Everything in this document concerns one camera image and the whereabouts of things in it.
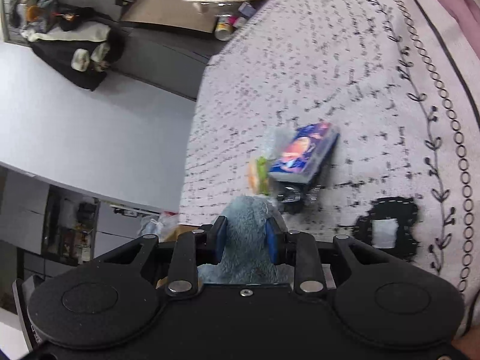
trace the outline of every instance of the small box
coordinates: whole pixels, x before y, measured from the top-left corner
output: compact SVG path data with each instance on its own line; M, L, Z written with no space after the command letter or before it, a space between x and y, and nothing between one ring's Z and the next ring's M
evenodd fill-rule
M338 136L338 129L327 122L299 128L268 175L277 181L308 184Z

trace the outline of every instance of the blue plush toy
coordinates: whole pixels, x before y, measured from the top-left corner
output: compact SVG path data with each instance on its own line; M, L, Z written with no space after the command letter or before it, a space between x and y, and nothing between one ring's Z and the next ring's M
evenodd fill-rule
M274 217L282 230L287 226L280 212L261 197L240 196L222 212L228 220L222 261L198 267L204 283L265 284L287 283L293 269L270 262L265 222Z

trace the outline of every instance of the pink object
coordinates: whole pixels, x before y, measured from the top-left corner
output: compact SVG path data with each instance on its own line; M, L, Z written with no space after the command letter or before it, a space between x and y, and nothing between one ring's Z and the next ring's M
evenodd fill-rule
M480 8L474 0L437 0L457 21L475 54L480 58Z

